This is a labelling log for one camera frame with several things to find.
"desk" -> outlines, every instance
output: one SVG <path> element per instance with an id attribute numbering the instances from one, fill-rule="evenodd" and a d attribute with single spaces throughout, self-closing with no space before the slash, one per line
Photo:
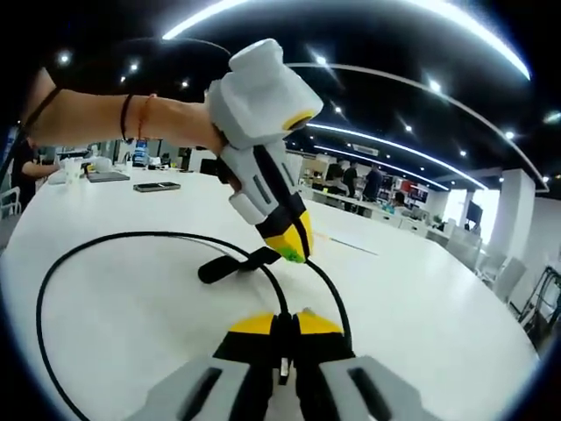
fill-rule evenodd
<path id="1" fill-rule="evenodd" d="M 303 193 L 305 197 L 317 203 L 325 203 L 325 199 L 330 198 L 341 202 L 356 204 L 357 206 L 360 206 L 367 210 L 367 212 L 365 212 L 365 215 L 363 215 L 366 218 L 391 224 L 395 228 L 399 228 L 401 226 L 401 222 L 403 221 L 409 221 L 419 225 L 424 224 L 424 222 L 422 221 L 416 221 L 412 218 L 407 218 L 401 215 L 394 215 L 385 212 L 384 210 L 381 209 L 381 207 L 379 207 L 379 205 L 372 202 L 364 202 L 347 196 L 333 195 L 331 193 L 325 193 L 324 191 L 310 189 L 304 186 L 300 186 L 300 191 L 301 193 Z M 436 243 L 440 244 L 442 247 L 446 247 L 446 245 L 448 244 L 448 240 L 450 239 L 450 234 L 446 234 L 437 229 L 427 227 L 427 234 L 425 238 L 430 239 L 431 241 L 435 241 Z"/>
<path id="2" fill-rule="evenodd" d="M 301 191 L 301 193 L 303 192 L 305 197 L 309 198 L 310 200 L 314 200 L 315 202 L 318 203 L 325 203 L 324 198 L 328 197 L 331 199 L 339 200 L 341 202 L 356 204 L 357 206 L 360 206 L 361 208 L 365 208 L 370 211 L 383 212 L 381 207 L 379 207 L 378 205 L 372 202 L 364 202 L 348 196 L 334 195 L 332 193 L 326 193 L 321 190 L 311 189 L 309 187 L 304 187 L 304 186 L 299 186 L 299 190 Z"/>
<path id="3" fill-rule="evenodd" d="M 129 182 L 44 186 L 1 256 L 18 345 L 66 414 L 41 362 L 34 323 L 39 284 L 57 258 L 93 238 L 133 230 L 194 232 L 245 250 L 263 245 L 227 203 L 230 187 L 215 177 L 132 173 Z M 181 189 L 132 190 L 134 182 L 164 181 Z M 495 419 L 537 362 L 507 308 L 437 244 L 306 205 L 316 232 L 314 261 L 346 303 L 356 354 L 372 355 L 419 389 L 425 407 L 442 419 Z M 119 239 L 77 254 L 54 274 L 44 305 L 46 349 L 61 384 L 92 420 L 131 415 L 154 384 L 196 355 L 213 353 L 232 323 L 278 310 L 260 273 L 201 284 L 196 270 L 219 254 L 182 239 Z M 339 320 L 329 291 L 307 267 L 278 261 L 272 270 L 291 311 L 311 307 Z M 294 380 L 275 386 L 268 420 L 301 419 Z"/>

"smartphone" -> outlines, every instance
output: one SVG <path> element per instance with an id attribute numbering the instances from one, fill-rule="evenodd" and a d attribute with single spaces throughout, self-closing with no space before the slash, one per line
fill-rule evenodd
<path id="1" fill-rule="evenodd" d="M 148 182 L 146 184 L 135 184 L 132 188 L 141 193 L 148 193 L 150 191 L 177 190 L 181 188 L 181 185 L 174 182 Z"/>

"black strap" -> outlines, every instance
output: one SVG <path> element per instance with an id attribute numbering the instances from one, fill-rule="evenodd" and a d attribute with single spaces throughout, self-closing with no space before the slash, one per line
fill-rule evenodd
<path id="1" fill-rule="evenodd" d="M 133 94 L 129 94 L 123 102 L 123 108 L 121 109 L 121 134 L 123 135 L 123 140 L 126 142 L 126 128 L 124 127 L 124 121 L 126 119 L 126 112 L 129 110 L 129 103 L 131 103 L 131 99 Z"/>

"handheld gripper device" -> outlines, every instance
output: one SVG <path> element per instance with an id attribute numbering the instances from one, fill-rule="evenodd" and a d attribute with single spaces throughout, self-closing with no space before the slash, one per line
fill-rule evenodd
<path id="1" fill-rule="evenodd" d="M 210 84 L 206 103 L 227 145 L 219 177 L 239 180 L 230 197 L 244 220 L 287 260 L 312 250 L 309 214 L 286 161 L 284 138 L 323 108 L 321 98 L 282 62 L 274 39 L 256 42 L 230 59 L 231 72 Z"/>

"human arm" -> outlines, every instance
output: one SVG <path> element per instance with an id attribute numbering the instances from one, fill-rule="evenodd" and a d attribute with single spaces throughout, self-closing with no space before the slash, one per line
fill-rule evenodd
<path id="1" fill-rule="evenodd" d="M 59 170 L 58 165 L 39 165 L 34 162 L 28 161 L 23 167 L 21 167 L 21 172 L 31 178 L 43 178 L 48 177 L 52 173 Z"/>
<path id="2" fill-rule="evenodd" d="M 25 106 L 25 122 L 41 101 L 55 89 L 45 69 L 40 70 Z M 138 135 L 140 114 L 147 96 L 133 96 L 124 122 L 125 135 Z M 100 139 L 122 137 L 120 116 L 125 95 L 99 96 L 63 89 L 43 110 L 30 134 L 40 145 L 77 146 Z M 219 154 L 223 141 L 214 129 L 202 103 L 182 103 L 155 97 L 148 104 L 142 136 L 166 139 L 176 146 L 204 146 Z"/>

